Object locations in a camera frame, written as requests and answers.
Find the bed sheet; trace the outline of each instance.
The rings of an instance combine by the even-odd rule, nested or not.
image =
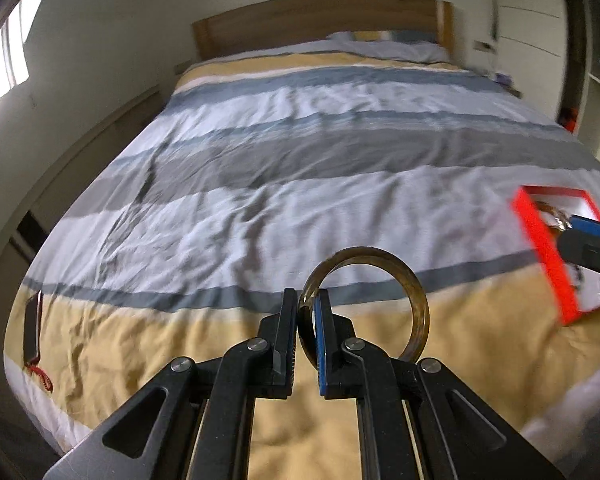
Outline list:
[[[171,358],[222,355],[285,287],[356,245],[396,254],[441,359],[567,474],[600,452],[600,312],[570,327],[509,202],[523,184],[600,207],[600,163],[499,86],[393,42],[320,41],[193,66],[160,115],[54,228],[8,323],[8,381],[66,452]],[[334,311],[398,355],[410,309],[377,269],[328,277]],[[40,367],[24,305],[44,294]],[[355,405],[318,396],[302,352],[287,402],[256,404],[253,478],[358,478]]]

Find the window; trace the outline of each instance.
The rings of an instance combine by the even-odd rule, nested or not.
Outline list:
[[[0,97],[29,78],[24,42],[42,0],[21,0],[0,29]]]

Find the red strap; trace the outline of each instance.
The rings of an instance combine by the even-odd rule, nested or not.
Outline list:
[[[45,390],[48,392],[52,392],[54,390],[54,384],[49,379],[49,376],[45,373],[42,368],[38,368],[34,365],[29,365],[27,367],[32,374],[36,374],[40,378],[40,382],[45,387]]]

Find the screw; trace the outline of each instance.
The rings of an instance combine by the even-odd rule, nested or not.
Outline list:
[[[254,352],[264,350],[267,348],[267,346],[269,346],[269,343],[267,343],[266,339],[263,339],[261,337],[254,337],[253,339],[249,339],[247,343],[247,348],[249,350],[253,350]]]
[[[191,368],[191,359],[188,357],[176,357],[171,361],[171,370],[174,372],[185,372]]]
[[[440,370],[442,370],[442,364],[437,359],[433,357],[424,358],[420,361],[420,366],[427,374],[437,374]]]
[[[359,337],[350,337],[349,339],[345,339],[344,347],[347,350],[355,352],[356,350],[362,350],[365,347],[365,342]]]

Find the wooden bed frame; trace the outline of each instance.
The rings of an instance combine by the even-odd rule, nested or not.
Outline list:
[[[192,24],[201,60],[324,40],[340,30],[435,33],[450,56],[453,7],[442,0],[269,0]]]

